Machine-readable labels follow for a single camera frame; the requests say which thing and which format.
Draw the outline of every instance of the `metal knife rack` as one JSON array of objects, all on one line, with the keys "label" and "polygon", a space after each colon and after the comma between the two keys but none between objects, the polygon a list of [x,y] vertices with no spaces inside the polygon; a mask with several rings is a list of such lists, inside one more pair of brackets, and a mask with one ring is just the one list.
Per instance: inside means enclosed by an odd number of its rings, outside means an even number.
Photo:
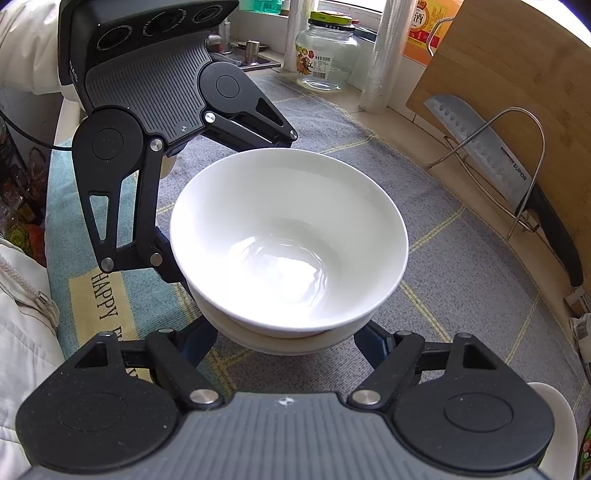
[{"label": "metal knife rack", "polygon": [[[427,37],[427,51],[429,52],[429,54],[432,57],[435,55],[435,53],[433,51],[433,48],[431,47],[431,42],[433,40],[433,37],[435,36],[435,33],[437,32],[437,30],[439,29],[439,27],[442,24],[444,24],[445,22],[450,22],[454,18],[455,17],[442,18],[442,19],[438,20],[435,23],[435,25],[433,25],[433,29],[431,30],[431,33]],[[502,203],[500,203],[496,198],[494,198],[487,191],[487,189],[484,188],[484,186],[478,181],[478,179],[476,178],[476,176],[474,175],[474,173],[472,171],[472,170],[474,170],[474,171],[476,171],[476,170],[471,165],[469,165],[466,162],[466,158],[468,157],[468,154],[466,153],[466,155],[464,155],[463,157],[461,157],[460,154],[458,153],[465,145],[468,145],[468,143],[470,143],[473,139],[475,139],[478,135],[480,135],[484,130],[486,130],[487,128],[489,128],[500,117],[502,117],[503,115],[505,115],[506,113],[509,113],[509,112],[519,112],[519,113],[524,113],[524,114],[528,115],[535,122],[535,124],[538,126],[538,129],[540,130],[541,139],[542,139],[542,152],[541,152],[541,155],[540,155],[540,159],[538,160],[538,165],[535,168],[535,173],[534,173],[534,176],[533,176],[533,178],[531,180],[530,188],[528,189],[527,193],[525,194],[525,197],[523,198],[523,201],[521,202],[521,205],[519,206],[519,210],[517,211],[517,214],[514,214],[507,207],[505,207]],[[532,233],[536,232],[537,229],[540,227],[539,224],[536,224],[535,226],[531,226],[529,224],[529,221],[528,221],[529,218],[530,218],[529,215],[528,215],[528,213],[525,212],[525,215],[527,215],[527,216],[524,216],[523,218],[522,218],[522,215],[524,215],[525,205],[527,204],[527,201],[530,198],[531,191],[533,190],[533,188],[535,186],[535,183],[536,183],[536,181],[538,179],[538,175],[540,173],[540,169],[542,167],[542,163],[544,162],[544,159],[546,157],[546,135],[544,133],[544,128],[542,127],[542,124],[541,124],[540,120],[533,113],[531,113],[529,110],[526,110],[524,108],[520,108],[520,107],[517,107],[517,106],[512,106],[512,107],[506,108],[502,112],[499,112],[498,114],[496,114],[491,120],[489,120],[488,122],[486,122],[484,125],[482,125],[480,128],[478,128],[472,135],[468,136],[463,142],[461,142],[460,144],[458,144],[455,147],[453,146],[452,139],[450,137],[448,137],[447,135],[445,135],[444,139],[445,139],[447,145],[449,146],[449,148],[451,150],[447,154],[445,154],[444,156],[442,156],[441,158],[439,158],[438,160],[436,160],[436,161],[434,161],[434,162],[426,165],[425,166],[425,170],[429,171],[434,166],[439,165],[444,160],[448,159],[452,155],[455,155],[456,158],[460,161],[460,164],[462,165],[462,167],[464,168],[464,170],[466,170],[466,173],[468,174],[468,176],[472,179],[472,181],[474,181],[474,183],[476,183],[476,185],[478,186],[478,188],[489,199],[491,199],[491,201],[493,201],[493,203],[495,205],[497,205],[497,207],[499,207],[503,212],[505,212],[507,215],[509,215],[511,218],[513,218],[514,221],[513,221],[512,225],[511,225],[511,228],[509,229],[509,232],[505,236],[505,239],[507,241],[509,241],[509,239],[511,238],[511,236],[515,232],[515,228],[517,228],[517,225],[521,225],[528,232],[532,232]],[[493,185],[490,185],[490,186],[497,193],[499,193],[499,195],[501,195],[501,193],[498,192],[498,190],[496,188],[494,188]]]}]

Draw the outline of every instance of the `orange bottle label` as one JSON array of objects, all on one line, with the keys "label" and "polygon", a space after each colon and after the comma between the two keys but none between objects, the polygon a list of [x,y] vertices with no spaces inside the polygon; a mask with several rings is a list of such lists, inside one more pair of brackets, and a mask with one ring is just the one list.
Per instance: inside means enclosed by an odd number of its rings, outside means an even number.
[{"label": "orange bottle label", "polygon": [[[428,65],[431,55],[427,51],[427,37],[435,23],[445,17],[455,17],[463,0],[419,0],[411,20],[408,41],[404,56],[423,65]],[[449,23],[444,23],[437,30],[431,41],[432,48],[437,48],[444,37]]]}]

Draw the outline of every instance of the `jar label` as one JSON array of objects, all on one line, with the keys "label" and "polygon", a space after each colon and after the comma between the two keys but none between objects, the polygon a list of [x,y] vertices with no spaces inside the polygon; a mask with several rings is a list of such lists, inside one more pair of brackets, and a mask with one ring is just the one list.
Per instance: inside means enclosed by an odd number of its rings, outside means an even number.
[{"label": "jar label", "polygon": [[329,75],[332,57],[326,52],[308,50],[297,43],[295,47],[297,52],[297,58],[295,60],[297,71],[302,75],[312,75],[315,79],[326,80],[326,77]]}]

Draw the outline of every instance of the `plastic wrap roll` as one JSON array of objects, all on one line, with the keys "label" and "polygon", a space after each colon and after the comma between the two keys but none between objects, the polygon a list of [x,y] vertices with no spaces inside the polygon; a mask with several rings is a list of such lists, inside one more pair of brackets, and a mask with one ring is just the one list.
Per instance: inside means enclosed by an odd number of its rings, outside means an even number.
[{"label": "plastic wrap roll", "polygon": [[287,21],[285,38],[285,60],[283,69],[287,72],[296,71],[296,36],[308,27],[310,12],[318,9],[318,0],[291,0],[290,16]]},{"label": "plastic wrap roll", "polygon": [[416,3],[416,0],[386,1],[369,64],[369,73],[359,102],[359,106],[367,112],[384,113],[386,109],[406,46]]}]

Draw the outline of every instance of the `paper packaging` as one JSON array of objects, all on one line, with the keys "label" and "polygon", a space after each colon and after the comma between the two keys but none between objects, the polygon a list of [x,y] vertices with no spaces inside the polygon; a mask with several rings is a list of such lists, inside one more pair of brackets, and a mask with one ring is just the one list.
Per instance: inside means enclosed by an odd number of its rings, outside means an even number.
[{"label": "paper packaging", "polygon": [[585,313],[581,318],[570,319],[573,336],[579,347],[583,368],[587,379],[591,381],[591,313]]},{"label": "paper packaging", "polygon": [[576,317],[580,317],[584,313],[591,313],[591,298],[587,295],[583,287],[578,287],[564,301],[569,304]]},{"label": "paper packaging", "polygon": [[[431,55],[427,51],[427,37],[438,20],[455,17],[463,0],[418,0],[410,25],[404,56],[411,60],[429,65]],[[444,23],[437,30],[431,41],[434,50],[445,36],[451,23]]]}]

